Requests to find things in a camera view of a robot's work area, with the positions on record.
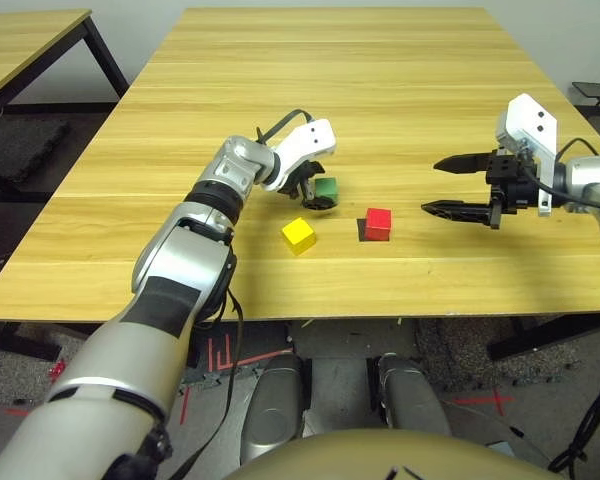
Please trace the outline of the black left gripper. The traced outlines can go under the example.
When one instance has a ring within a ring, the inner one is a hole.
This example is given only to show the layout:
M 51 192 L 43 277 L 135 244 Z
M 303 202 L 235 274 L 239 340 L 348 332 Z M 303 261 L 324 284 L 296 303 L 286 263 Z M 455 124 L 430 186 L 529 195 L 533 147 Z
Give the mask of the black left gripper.
M 315 190 L 310 186 L 310 179 L 316 174 L 324 174 L 325 169 L 319 161 L 306 160 L 288 174 L 278 192 L 291 199 L 302 197 L 302 206 L 309 210 L 329 210 L 337 202 L 329 197 L 315 197 Z

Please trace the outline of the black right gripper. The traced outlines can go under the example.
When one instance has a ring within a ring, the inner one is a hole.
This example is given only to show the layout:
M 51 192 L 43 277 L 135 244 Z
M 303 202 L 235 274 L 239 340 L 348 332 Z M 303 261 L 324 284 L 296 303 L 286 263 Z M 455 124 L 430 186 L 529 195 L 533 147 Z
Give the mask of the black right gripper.
M 521 209 L 537 206 L 537 186 L 524 174 L 518 159 L 504 149 L 451 155 L 436 162 L 433 168 L 452 174 L 486 171 L 485 180 L 490 186 L 489 205 L 459 200 L 436 200 L 421 205 L 423 211 L 435 217 L 499 229 L 503 215 L 516 215 Z

